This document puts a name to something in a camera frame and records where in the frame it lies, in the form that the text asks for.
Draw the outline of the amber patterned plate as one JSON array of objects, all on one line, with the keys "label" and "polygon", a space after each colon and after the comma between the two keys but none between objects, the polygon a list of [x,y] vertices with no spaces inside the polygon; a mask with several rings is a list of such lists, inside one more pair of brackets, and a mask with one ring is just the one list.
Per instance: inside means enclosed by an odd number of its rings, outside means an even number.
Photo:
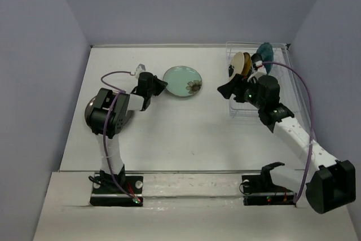
[{"label": "amber patterned plate", "polygon": [[244,66],[242,70],[242,75],[248,77],[252,72],[252,60],[248,52],[244,52],[243,56],[244,56]]}]

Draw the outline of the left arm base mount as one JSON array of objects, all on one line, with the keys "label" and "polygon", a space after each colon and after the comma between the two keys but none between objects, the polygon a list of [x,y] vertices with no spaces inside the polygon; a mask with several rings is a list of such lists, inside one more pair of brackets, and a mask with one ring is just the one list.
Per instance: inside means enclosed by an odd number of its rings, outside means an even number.
[{"label": "left arm base mount", "polygon": [[110,179],[102,179],[100,174],[88,176],[92,182],[89,203],[94,207],[142,207],[143,176],[126,176],[123,185],[125,193]]}]

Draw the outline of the light green flower plate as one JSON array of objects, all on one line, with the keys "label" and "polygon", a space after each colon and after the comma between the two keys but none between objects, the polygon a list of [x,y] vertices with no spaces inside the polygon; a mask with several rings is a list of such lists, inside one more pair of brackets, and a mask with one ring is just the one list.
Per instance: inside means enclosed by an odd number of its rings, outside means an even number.
[{"label": "light green flower plate", "polygon": [[189,98],[196,95],[202,87],[202,77],[197,70],[188,66],[169,68],[163,75],[168,85],[166,91],[178,98]]}]

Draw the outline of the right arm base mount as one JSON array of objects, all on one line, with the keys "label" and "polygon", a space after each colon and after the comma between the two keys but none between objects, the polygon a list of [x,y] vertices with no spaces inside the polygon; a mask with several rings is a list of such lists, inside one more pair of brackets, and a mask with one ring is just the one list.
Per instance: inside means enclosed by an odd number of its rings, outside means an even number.
[{"label": "right arm base mount", "polygon": [[243,174],[239,191],[243,195],[245,206],[292,205],[295,193],[285,187],[277,186],[271,179],[271,171],[284,166],[275,162],[262,167],[258,174]]}]

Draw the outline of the cream plate with black spot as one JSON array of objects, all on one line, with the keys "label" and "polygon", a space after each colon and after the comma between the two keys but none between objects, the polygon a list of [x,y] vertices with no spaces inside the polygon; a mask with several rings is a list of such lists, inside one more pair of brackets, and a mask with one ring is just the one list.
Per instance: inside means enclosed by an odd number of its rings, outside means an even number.
[{"label": "cream plate with black spot", "polygon": [[231,59],[230,64],[228,65],[228,77],[231,81],[236,75],[241,75],[243,73],[245,64],[245,57],[242,52],[237,52]]}]

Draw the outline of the black round plate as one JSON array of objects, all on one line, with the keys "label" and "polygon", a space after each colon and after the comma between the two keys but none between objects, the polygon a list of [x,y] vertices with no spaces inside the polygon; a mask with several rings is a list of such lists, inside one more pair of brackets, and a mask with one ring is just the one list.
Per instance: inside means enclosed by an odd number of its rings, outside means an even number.
[{"label": "black round plate", "polygon": [[251,61],[252,61],[253,68],[256,68],[257,67],[256,63],[262,62],[262,56],[258,53],[255,53],[251,56]]}]

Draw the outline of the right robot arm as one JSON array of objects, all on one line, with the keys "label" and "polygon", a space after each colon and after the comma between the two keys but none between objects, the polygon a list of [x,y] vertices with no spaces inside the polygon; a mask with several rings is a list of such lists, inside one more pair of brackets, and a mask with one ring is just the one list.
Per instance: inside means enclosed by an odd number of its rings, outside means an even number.
[{"label": "right robot arm", "polygon": [[304,195],[310,207],[324,214],[356,199],[355,166],[328,153],[298,122],[293,112],[280,102],[280,85],[275,77],[263,75],[248,80],[235,75],[218,87],[225,98],[238,103],[249,103],[270,132],[285,143],[304,163],[297,172],[282,162],[262,167],[256,183],[264,192],[282,187],[294,193],[294,201]]}]

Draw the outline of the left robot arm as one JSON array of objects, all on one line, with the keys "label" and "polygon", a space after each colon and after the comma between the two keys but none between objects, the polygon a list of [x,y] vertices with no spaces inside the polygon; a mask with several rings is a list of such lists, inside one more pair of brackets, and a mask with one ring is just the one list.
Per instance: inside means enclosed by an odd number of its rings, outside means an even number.
[{"label": "left robot arm", "polygon": [[151,98],[160,95],[168,83],[150,72],[141,72],[135,77],[137,86],[131,92],[119,88],[116,91],[101,88],[85,110],[86,125],[96,136],[100,154],[100,184],[111,192],[125,191],[125,164],[120,155],[118,136],[135,111],[145,111]]}]

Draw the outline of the teal scalloped plate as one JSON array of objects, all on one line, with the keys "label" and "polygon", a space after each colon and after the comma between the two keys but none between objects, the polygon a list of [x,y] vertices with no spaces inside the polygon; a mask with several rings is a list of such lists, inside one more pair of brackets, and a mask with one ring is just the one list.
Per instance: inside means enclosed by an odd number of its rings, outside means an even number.
[{"label": "teal scalloped plate", "polygon": [[262,58],[262,62],[266,64],[264,67],[266,68],[267,74],[271,72],[272,63],[274,62],[274,51],[273,47],[269,42],[264,42],[259,46],[256,53]]}]

